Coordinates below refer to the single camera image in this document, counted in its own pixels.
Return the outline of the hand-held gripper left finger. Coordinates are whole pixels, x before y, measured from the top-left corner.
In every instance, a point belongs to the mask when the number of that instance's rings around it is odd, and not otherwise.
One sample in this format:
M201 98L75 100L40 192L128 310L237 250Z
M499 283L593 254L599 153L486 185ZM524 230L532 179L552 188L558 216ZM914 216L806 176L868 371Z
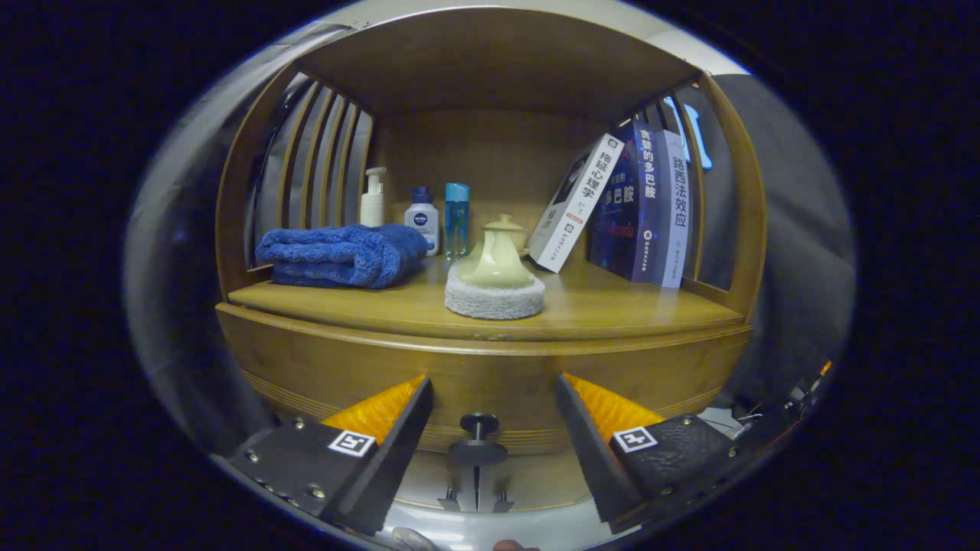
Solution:
M296 418L260 430L225 461L294 508L374 536L432 409L432 383L419 376L323 422Z

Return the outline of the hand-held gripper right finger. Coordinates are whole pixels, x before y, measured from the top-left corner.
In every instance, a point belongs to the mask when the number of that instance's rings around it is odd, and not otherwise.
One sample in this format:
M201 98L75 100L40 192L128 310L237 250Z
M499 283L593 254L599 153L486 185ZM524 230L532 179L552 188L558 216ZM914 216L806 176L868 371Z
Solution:
M599 385L556 382L585 482L613 533L661 522L734 481L748 450L696 415L666 419Z

